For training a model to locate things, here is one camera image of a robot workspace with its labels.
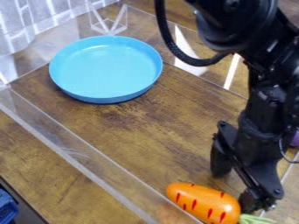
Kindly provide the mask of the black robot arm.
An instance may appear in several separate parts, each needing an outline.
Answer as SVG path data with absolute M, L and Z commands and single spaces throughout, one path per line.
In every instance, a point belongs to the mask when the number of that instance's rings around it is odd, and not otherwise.
M 278 0 L 187 0 L 202 40 L 223 56 L 238 53 L 248 69 L 247 106 L 238 126 L 220 121 L 210 168 L 222 177 L 236 171 L 247 190 L 244 213 L 268 210 L 284 197 L 278 162 L 299 129 L 299 28 Z

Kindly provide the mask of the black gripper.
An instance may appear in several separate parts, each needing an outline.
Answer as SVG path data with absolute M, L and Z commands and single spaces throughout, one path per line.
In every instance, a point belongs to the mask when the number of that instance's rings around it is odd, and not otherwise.
M 286 130 L 284 123 L 268 116 L 250 119 L 242 111 L 238 128 L 224 121 L 219 121 L 218 128 L 210 151 L 211 175 L 220 178 L 232 168 L 239 170 L 248 187 L 238 198 L 242 213 L 271 211 L 276 208 L 276 200 L 284 197 L 276 172 L 283 157 L 278 141 Z

